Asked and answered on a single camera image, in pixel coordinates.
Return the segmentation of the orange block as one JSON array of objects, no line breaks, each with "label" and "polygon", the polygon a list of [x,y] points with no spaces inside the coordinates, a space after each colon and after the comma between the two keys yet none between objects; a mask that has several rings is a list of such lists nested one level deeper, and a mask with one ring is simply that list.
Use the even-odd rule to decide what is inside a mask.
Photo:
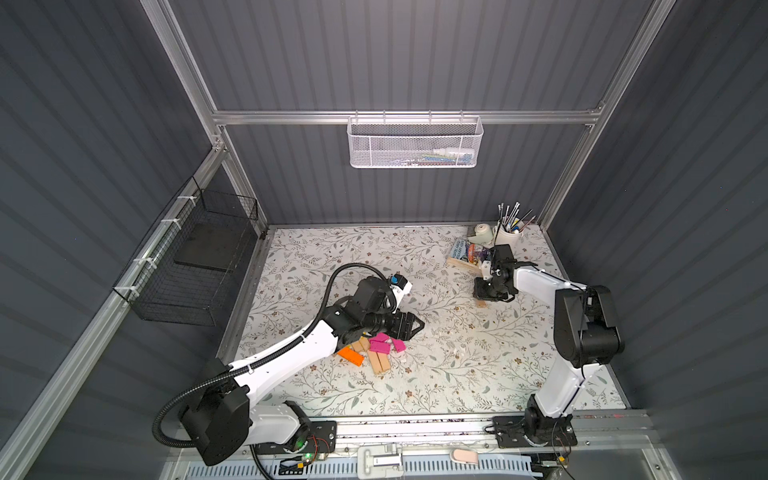
[{"label": "orange block", "polygon": [[357,367],[360,367],[363,364],[365,359],[365,357],[362,354],[358,353],[357,351],[355,351],[349,346],[339,350],[337,352],[337,355]]}]

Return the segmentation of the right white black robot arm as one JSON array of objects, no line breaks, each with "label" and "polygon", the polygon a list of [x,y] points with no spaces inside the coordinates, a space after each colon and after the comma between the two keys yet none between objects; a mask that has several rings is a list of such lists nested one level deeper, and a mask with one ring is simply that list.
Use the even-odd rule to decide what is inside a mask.
[{"label": "right white black robot arm", "polygon": [[490,433],[501,448],[573,447],[572,412],[579,392],[624,350],[612,294],[604,286],[576,283],[519,261],[508,245],[492,247],[487,263],[488,274],[474,281],[474,297],[509,303],[523,293],[552,307],[558,354],[541,388],[529,397],[524,415],[493,417]]}]

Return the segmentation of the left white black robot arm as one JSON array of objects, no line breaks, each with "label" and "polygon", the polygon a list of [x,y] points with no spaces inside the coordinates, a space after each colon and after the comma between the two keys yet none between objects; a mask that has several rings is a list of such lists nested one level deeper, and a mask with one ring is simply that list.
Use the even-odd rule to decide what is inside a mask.
[{"label": "left white black robot arm", "polygon": [[166,447],[194,449],[208,466],[245,445],[302,449],[312,423],[294,401],[264,404],[276,386],[364,336],[409,341],[425,327],[400,308],[412,290],[404,275],[385,276],[373,266],[361,267],[371,274],[359,281],[356,291],[332,302],[333,285],[328,283],[316,315],[301,330],[245,359],[208,362],[196,385],[160,408],[151,425],[154,439]]}]

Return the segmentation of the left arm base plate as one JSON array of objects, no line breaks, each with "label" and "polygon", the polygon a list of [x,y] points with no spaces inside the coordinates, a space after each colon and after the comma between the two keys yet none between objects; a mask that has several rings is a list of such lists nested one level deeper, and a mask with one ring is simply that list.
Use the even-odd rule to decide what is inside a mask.
[{"label": "left arm base plate", "polygon": [[295,441],[286,444],[264,443],[256,446],[260,455],[329,454],[336,449],[338,423],[336,421],[310,422],[307,429],[300,430]]}]

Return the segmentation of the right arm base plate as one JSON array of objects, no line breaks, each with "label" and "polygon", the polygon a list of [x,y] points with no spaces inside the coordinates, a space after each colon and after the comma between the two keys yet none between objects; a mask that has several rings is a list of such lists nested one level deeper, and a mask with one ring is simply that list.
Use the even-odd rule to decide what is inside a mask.
[{"label": "right arm base plate", "polygon": [[578,444],[571,425],[572,416],[559,418],[522,415],[494,416],[484,431],[492,435],[500,448],[575,447]]}]

